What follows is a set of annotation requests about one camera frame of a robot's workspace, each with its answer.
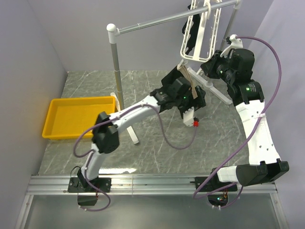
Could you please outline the white clip hanger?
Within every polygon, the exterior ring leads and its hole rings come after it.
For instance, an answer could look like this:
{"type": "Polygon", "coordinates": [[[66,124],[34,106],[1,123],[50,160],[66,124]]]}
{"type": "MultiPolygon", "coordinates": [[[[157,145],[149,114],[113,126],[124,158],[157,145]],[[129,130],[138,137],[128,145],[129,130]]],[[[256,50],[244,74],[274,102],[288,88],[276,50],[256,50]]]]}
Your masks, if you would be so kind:
{"type": "Polygon", "coordinates": [[[218,26],[219,26],[219,20],[220,20],[220,16],[221,16],[221,8],[217,8],[217,9],[213,10],[211,8],[212,3],[221,3],[221,1],[220,0],[193,0],[193,1],[191,1],[191,4],[188,6],[189,10],[194,10],[198,7],[207,6],[208,11],[199,13],[201,19],[200,19],[200,24],[199,24],[198,34],[197,34],[197,40],[196,40],[195,47],[189,52],[189,54],[185,54],[185,50],[186,50],[187,41],[190,38],[190,35],[189,35],[190,29],[191,29],[191,26],[193,25],[193,23],[192,23],[193,15],[189,16],[186,23],[184,24],[184,26],[182,28],[183,42],[182,42],[182,46],[180,49],[180,56],[181,56],[182,60],[177,65],[178,69],[181,68],[183,65],[187,64],[188,61],[205,63],[212,58],[212,56],[215,52],[218,26]],[[201,55],[201,51],[202,51],[202,45],[204,44],[205,31],[207,30],[207,22],[210,19],[213,19],[213,24],[211,27],[211,37],[209,39],[207,55],[204,57],[201,55]]]}

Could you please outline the black underwear with beige waistband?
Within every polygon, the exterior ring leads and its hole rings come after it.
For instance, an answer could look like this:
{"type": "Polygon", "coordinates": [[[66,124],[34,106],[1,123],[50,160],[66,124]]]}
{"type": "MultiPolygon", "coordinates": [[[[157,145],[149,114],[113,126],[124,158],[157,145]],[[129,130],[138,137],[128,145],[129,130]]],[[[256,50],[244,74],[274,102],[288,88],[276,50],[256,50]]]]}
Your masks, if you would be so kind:
{"type": "Polygon", "coordinates": [[[162,88],[172,98],[198,97],[198,92],[178,69],[174,67],[163,79],[162,88]]]}

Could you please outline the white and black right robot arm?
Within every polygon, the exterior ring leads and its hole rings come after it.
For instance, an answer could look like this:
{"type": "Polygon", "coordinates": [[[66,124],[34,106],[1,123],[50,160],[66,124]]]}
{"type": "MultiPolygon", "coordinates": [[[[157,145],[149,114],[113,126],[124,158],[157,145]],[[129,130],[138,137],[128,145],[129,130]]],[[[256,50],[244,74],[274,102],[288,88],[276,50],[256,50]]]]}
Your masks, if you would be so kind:
{"type": "Polygon", "coordinates": [[[289,171],[288,162],[280,158],[271,137],[262,87],[251,78],[254,61],[252,51],[240,48],[231,49],[227,55],[217,50],[208,62],[201,65],[207,77],[226,83],[248,139],[248,164],[212,170],[210,185],[217,191],[227,183],[246,187],[274,182],[289,171]]]}

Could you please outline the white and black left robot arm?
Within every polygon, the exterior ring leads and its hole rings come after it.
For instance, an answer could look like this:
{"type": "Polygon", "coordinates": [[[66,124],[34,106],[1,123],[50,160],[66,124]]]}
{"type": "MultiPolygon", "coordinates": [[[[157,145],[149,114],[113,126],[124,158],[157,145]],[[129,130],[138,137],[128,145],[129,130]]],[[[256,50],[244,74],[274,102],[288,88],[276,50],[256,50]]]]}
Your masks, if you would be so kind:
{"type": "Polygon", "coordinates": [[[95,125],[89,129],[93,133],[91,149],[85,153],[87,160],[77,173],[79,186],[84,191],[95,189],[99,170],[106,156],[118,148],[119,135],[133,124],[176,107],[186,126],[198,126],[194,112],[205,107],[206,92],[196,86],[194,90],[197,96],[194,97],[191,83],[183,76],[170,82],[162,80],[162,84],[161,88],[153,90],[140,102],[128,108],[110,115],[105,112],[98,115],[95,125]]]}

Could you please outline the black garment on hanger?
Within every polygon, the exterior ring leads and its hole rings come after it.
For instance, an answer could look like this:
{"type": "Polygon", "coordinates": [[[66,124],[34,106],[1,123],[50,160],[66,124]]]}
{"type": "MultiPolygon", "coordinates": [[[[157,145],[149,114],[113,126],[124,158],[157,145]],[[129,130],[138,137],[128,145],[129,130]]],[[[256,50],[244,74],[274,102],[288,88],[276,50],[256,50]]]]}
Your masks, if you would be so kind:
{"type": "Polygon", "coordinates": [[[189,52],[195,47],[200,19],[201,17],[199,14],[193,15],[193,19],[192,19],[193,25],[191,26],[190,29],[190,33],[189,33],[190,38],[188,39],[186,44],[185,54],[189,54],[189,52]]]}

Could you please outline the white and silver drying rack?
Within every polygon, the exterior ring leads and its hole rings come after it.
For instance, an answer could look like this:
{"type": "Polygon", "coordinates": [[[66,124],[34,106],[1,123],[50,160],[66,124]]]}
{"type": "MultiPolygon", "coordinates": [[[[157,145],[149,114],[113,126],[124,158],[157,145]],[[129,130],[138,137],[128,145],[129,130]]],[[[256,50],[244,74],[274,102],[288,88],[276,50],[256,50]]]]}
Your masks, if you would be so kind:
{"type": "MultiPolygon", "coordinates": [[[[217,9],[217,8],[221,8],[221,10],[222,10],[224,7],[227,7],[227,6],[233,7],[233,12],[230,17],[225,34],[228,34],[228,32],[230,31],[232,23],[235,19],[235,15],[236,15],[237,11],[240,9],[241,4],[242,4],[242,2],[240,0],[221,0],[221,3],[212,3],[211,4],[211,8],[213,10],[217,9]]],[[[173,14],[170,16],[165,16],[165,17],[162,17],[159,19],[154,19],[154,20],[150,20],[147,22],[137,23],[132,26],[127,26],[125,28],[119,29],[113,23],[109,23],[106,26],[109,43],[111,46],[112,61],[113,61],[114,74],[115,74],[116,87],[117,87],[117,92],[112,93],[112,95],[115,97],[116,108],[118,111],[125,109],[123,90],[122,90],[121,70],[120,70],[120,66],[119,66],[119,56],[118,56],[118,49],[117,49],[118,37],[123,34],[127,34],[127,33],[134,32],[134,31],[139,31],[139,30],[157,26],[157,25],[162,25],[166,22],[180,20],[182,18],[186,18],[186,20],[187,20],[189,16],[199,14],[202,12],[207,12],[207,11],[208,11],[207,6],[198,7],[194,10],[186,10],[184,12],[180,12],[180,13],[173,14]]],[[[180,56],[180,49],[181,49],[182,42],[183,42],[183,35],[179,35],[177,38],[171,39],[170,33],[166,31],[166,27],[164,26],[159,30],[154,29],[148,35],[142,35],[141,37],[150,43],[148,45],[148,47],[144,49],[144,53],[146,55],[151,54],[152,57],[149,57],[148,59],[150,61],[152,61],[153,63],[155,63],[158,67],[160,67],[160,66],[168,67],[170,65],[177,67],[177,65],[182,60],[182,58],[180,56]]],[[[194,71],[191,67],[188,67],[187,64],[185,64],[181,68],[179,68],[179,69],[177,68],[177,69],[181,70],[183,75],[185,75],[188,80],[190,80],[190,81],[196,80],[201,85],[203,85],[204,89],[212,92],[224,104],[226,104],[226,105],[232,104],[232,100],[229,99],[227,96],[225,96],[223,93],[221,93],[218,89],[216,89],[212,82],[205,80],[203,77],[200,76],[200,74],[202,72],[201,70],[194,71]]]]}

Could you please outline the yellow plastic tray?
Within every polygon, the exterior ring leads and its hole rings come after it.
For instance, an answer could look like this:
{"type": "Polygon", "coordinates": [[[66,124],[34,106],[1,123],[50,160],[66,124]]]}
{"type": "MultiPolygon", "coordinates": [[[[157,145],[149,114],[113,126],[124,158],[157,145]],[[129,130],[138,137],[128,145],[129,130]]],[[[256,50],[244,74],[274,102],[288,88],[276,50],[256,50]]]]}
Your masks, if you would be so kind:
{"type": "Polygon", "coordinates": [[[76,139],[95,124],[101,112],[114,113],[113,96],[58,98],[50,102],[42,137],[50,140],[76,139]]]}

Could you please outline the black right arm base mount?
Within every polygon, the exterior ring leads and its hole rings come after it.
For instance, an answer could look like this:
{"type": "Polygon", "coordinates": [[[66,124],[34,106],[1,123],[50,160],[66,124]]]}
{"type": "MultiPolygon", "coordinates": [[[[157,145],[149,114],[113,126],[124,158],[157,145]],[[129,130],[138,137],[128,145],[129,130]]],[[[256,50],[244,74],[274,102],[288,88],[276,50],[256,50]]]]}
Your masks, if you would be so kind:
{"type": "MultiPolygon", "coordinates": [[[[208,176],[195,177],[194,181],[190,181],[190,183],[194,184],[195,188],[197,189],[207,178],[208,176]]],[[[226,188],[228,192],[234,192],[238,190],[236,184],[233,184],[232,182],[220,182],[219,179],[214,176],[211,180],[207,182],[207,184],[203,188],[201,188],[199,192],[211,192],[215,189],[225,187],[227,185],[230,185],[226,188]]]]}

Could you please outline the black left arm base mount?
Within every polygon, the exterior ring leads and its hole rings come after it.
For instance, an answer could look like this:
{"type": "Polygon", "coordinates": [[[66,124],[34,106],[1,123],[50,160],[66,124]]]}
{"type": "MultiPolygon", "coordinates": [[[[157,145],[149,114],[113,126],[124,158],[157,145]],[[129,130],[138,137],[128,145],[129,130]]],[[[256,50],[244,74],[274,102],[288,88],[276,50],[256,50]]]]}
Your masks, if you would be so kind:
{"type": "MultiPolygon", "coordinates": [[[[91,181],[92,185],[99,188],[105,193],[110,192],[112,179],[110,177],[98,177],[91,181]]],[[[69,180],[69,185],[67,189],[68,193],[93,193],[97,192],[92,186],[85,183],[85,186],[82,185],[78,177],[71,177],[69,180]]]]}

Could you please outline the aluminium rail frame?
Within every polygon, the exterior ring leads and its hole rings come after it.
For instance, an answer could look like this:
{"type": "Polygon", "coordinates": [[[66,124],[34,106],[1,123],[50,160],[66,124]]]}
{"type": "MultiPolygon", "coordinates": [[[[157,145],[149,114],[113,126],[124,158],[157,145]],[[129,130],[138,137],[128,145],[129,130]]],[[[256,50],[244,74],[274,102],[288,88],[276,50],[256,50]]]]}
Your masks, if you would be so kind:
{"type": "Polygon", "coordinates": [[[229,194],[231,205],[220,209],[207,198],[192,198],[195,177],[206,176],[245,139],[232,105],[213,94],[198,115],[193,145],[182,151],[162,138],[157,117],[134,126],[134,145],[127,133],[102,166],[112,179],[111,203],[99,212],[77,206],[67,192],[70,175],[84,163],[72,155],[74,141],[51,140],[37,175],[30,179],[21,221],[24,229],[286,229],[288,223],[275,184],[245,187],[229,194]]]}

